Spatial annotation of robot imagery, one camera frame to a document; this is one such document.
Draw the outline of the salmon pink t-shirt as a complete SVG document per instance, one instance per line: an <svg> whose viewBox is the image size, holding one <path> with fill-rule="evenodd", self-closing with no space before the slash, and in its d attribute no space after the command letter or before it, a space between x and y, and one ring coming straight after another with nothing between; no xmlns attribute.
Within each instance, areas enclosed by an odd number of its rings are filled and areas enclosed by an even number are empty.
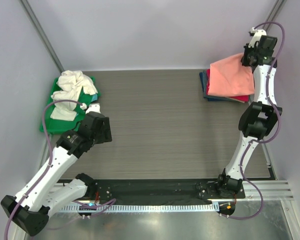
<svg viewBox="0 0 300 240"><path fill-rule="evenodd" d="M255 92L250 66L243 66L243 53L237 53L210 64L207 94L217 97L248 96Z"/></svg>

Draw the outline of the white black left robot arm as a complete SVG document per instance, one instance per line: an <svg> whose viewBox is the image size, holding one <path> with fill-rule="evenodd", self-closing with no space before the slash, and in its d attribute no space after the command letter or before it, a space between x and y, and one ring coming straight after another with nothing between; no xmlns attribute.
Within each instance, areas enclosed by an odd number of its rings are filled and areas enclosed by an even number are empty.
<svg viewBox="0 0 300 240"><path fill-rule="evenodd" d="M96 181L78 174L70 183L51 193L65 171L94 145L112 141L110 120L101 113L99 103L91 103L77 130L64 132L55 146L48 146L49 158L39 171L15 195L6 195L0 202L8 223L15 223L33 237L47 225L49 218L68 203L97 194Z"/></svg>

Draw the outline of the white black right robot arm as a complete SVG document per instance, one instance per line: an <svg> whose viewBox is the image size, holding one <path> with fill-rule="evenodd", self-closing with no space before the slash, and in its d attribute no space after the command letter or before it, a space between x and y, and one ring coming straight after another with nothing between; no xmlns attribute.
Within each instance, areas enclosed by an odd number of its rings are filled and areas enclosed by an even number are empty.
<svg viewBox="0 0 300 240"><path fill-rule="evenodd" d="M273 53L278 39L267 35L258 26L251 28L249 34L252 38L244 46L241 63L252 68L255 93L239 120L240 138L235 152L214 184L215 192L221 198L235 197L243 191L245 170L255 148L265 143L264 138L274 127L280 127L279 117L283 112L275 99L278 61Z"/></svg>

